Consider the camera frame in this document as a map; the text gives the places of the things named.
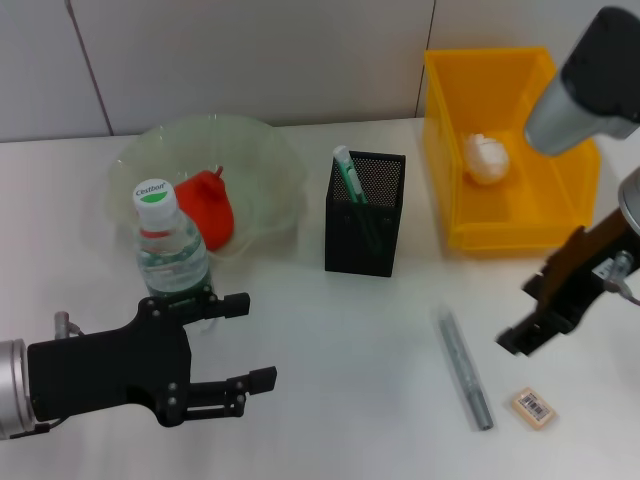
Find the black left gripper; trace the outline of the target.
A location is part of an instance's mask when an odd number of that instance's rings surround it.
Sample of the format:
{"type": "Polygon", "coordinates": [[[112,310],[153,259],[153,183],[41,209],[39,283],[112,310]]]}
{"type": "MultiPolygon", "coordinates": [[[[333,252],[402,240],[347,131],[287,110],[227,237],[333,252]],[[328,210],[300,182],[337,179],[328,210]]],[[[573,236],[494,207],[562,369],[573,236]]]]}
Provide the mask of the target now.
{"type": "Polygon", "coordinates": [[[191,290],[142,299],[134,319],[118,329],[29,345],[36,419],[68,418],[126,404],[148,408],[164,427],[184,420],[242,417],[249,396],[275,388],[276,367],[189,386],[191,352],[182,326],[246,316],[249,309],[246,292],[218,297],[212,290],[191,290]]]}

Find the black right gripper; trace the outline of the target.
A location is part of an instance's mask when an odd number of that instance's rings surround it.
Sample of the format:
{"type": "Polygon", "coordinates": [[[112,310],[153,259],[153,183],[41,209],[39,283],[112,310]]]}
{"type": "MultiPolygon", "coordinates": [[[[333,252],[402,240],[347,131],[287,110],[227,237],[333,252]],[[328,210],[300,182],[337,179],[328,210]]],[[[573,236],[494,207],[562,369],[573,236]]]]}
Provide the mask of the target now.
{"type": "Polygon", "coordinates": [[[529,356],[557,334],[574,330],[605,292],[593,270],[620,252],[633,257],[631,270],[637,271],[639,235],[620,210],[589,230],[577,229],[542,269],[534,312],[500,333],[496,343],[512,355],[529,356]]]}

